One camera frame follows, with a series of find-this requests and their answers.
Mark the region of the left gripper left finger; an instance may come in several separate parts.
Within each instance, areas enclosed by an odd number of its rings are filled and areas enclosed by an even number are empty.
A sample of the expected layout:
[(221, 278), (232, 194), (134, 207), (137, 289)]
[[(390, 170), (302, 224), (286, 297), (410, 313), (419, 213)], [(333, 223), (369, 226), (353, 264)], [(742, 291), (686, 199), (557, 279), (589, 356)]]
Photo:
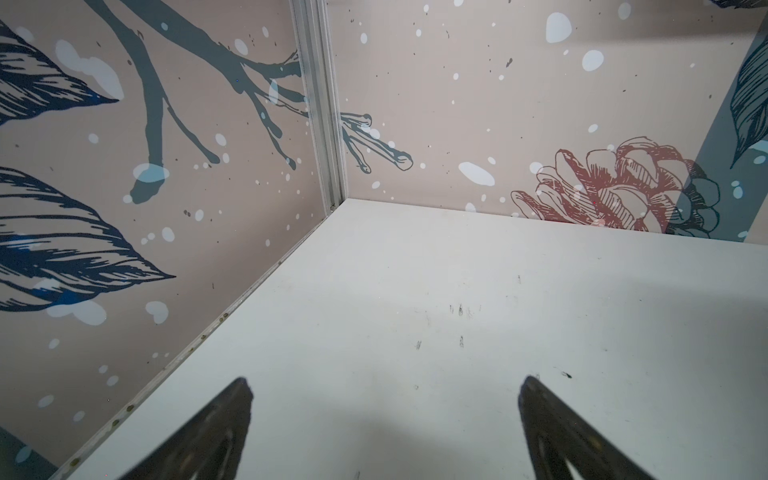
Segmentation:
[(122, 477), (129, 480), (235, 478), (248, 435), (253, 399), (247, 380), (236, 378)]

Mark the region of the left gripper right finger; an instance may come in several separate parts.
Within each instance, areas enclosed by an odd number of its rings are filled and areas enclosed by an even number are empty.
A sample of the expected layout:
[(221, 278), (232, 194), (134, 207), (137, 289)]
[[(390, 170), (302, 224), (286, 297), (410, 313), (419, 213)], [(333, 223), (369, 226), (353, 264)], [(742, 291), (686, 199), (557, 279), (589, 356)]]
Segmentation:
[(538, 378), (525, 378), (518, 408), (537, 479), (653, 479)]

